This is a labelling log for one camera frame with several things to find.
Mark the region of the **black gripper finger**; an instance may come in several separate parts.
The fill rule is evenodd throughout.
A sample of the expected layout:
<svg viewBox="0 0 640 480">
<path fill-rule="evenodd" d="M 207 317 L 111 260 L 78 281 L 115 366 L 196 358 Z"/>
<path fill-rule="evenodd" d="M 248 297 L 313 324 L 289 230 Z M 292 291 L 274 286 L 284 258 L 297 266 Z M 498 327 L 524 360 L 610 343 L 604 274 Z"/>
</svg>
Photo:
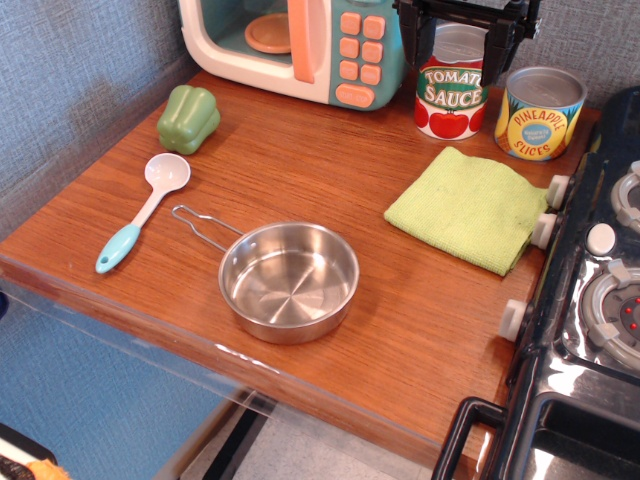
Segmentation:
<svg viewBox="0 0 640 480">
<path fill-rule="evenodd" d="M 400 23 L 400 32 L 407 63 L 414 69 L 422 67 L 433 55 L 437 20 L 425 17 Z"/>
<path fill-rule="evenodd" d="M 518 45 L 515 23 L 497 22 L 489 27 L 484 40 L 482 86 L 495 84 L 500 75 L 510 68 Z"/>
</svg>

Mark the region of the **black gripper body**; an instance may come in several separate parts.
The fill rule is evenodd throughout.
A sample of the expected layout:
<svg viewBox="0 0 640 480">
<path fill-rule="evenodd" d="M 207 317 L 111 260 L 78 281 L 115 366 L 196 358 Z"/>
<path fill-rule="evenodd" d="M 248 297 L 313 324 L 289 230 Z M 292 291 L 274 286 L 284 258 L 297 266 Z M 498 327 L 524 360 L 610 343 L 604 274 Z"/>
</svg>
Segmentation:
<svg viewBox="0 0 640 480">
<path fill-rule="evenodd" d="M 507 1 L 502 8 L 469 1 L 394 1 L 400 25 L 405 30 L 418 33 L 429 29 L 439 21 L 476 26 L 488 30 L 499 21 L 506 21 L 523 30 L 524 35 L 537 35 L 541 21 L 538 19 L 540 1 Z"/>
</svg>

